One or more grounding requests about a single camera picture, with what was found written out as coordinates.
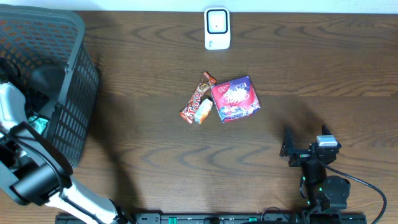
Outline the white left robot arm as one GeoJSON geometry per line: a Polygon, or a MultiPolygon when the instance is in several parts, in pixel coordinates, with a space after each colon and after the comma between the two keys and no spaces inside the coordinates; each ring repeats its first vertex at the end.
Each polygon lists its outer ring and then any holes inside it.
{"type": "Polygon", "coordinates": [[[59,208],[84,223],[134,223],[74,178],[63,154],[28,124],[25,96],[10,82],[1,83],[1,190],[20,205],[59,208]]]}

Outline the mint green wipes pack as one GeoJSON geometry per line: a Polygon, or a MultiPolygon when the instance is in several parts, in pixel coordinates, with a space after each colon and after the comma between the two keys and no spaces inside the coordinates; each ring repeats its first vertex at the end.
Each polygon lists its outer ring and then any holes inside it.
{"type": "Polygon", "coordinates": [[[32,127],[39,134],[43,134],[47,127],[48,119],[38,116],[31,116],[28,120],[28,125],[32,127]]]}

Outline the orange white tissue pack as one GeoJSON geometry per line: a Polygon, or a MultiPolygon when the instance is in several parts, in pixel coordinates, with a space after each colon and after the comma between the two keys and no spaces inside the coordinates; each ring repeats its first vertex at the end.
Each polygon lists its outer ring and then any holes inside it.
{"type": "Polygon", "coordinates": [[[194,115],[195,122],[198,124],[202,124],[202,122],[209,115],[212,107],[213,107],[213,102],[208,98],[204,99],[194,115]]]}

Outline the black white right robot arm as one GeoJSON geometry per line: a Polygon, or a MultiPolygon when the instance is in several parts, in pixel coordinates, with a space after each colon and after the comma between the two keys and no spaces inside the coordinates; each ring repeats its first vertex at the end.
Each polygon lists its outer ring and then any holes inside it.
{"type": "Polygon", "coordinates": [[[279,156],[287,157],[289,166],[301,168],[300,193],[310,208],[321,212],[340,212],[347,208],[350,182],[326,173],[326,166],[336,160],[340,149],[341,144],[325,125],[322,134],[307,149],[297,149],[290,129],[285,128],[279,156]]]}

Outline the red purple pad pack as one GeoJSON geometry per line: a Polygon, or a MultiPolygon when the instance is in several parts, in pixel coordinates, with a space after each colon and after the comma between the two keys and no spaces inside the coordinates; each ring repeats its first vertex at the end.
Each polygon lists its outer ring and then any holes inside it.
{"type": "Polygon", "coordinates": [[[250,116],[261,108],[249,76],[214,85],[211,95],[222,123],[250,116]]]}

